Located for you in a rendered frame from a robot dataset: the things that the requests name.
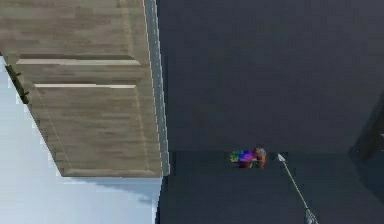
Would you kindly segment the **multicoloured small box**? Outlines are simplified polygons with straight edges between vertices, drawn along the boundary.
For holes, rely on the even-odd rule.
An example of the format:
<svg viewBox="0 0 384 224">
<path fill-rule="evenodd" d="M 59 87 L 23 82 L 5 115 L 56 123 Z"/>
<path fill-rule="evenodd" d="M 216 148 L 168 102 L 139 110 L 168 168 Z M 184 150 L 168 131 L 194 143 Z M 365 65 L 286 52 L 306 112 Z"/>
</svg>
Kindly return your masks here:
<svg viewBox="0 0 384 224">
<path fill-rule="evenodd" d="M 266 164 L 267 153 L 263 148 L 235 150 L 229 155 L 231 163 L 236 163 L 239 168 L 260 168 Z"/>
</svg>

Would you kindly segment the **thin pale rod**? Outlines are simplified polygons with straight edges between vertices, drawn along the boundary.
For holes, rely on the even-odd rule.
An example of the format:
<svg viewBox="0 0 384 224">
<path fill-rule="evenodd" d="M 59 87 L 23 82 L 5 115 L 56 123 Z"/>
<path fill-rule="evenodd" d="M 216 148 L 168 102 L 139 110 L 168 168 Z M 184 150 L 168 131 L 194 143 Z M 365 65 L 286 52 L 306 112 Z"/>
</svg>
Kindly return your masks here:
<svg viewBox="0 0 384 224">
<path fill-rule="evenodd" d="M 298 194 L 302 204 L 303 204 L 303 207 L 304 207 L 304 217 L 305 217 L 305 224 L 320 224 L 316 218 L 316 216 L 314 215 L 314 213 L 311 211 L 310 207 L 308 206 L 301 190 L 299 189 L 295 179 L 293 178 L 292 176 L 292 173 L 288 167 L 288 164 L 287 164 L 287 161 L 285 159 L 284 156 L 282 156 L 280 153 L 277 154 L 277 159 L 279 162 L 281 162 L 284 166 L 284 169 L 285 171 L 287 172 L 288 174 L 288 177 L 289 179 L 291 180 L 292 184 L 293 184 L 293 187 L 296 191 L 296 193 Z"/>
</svg>

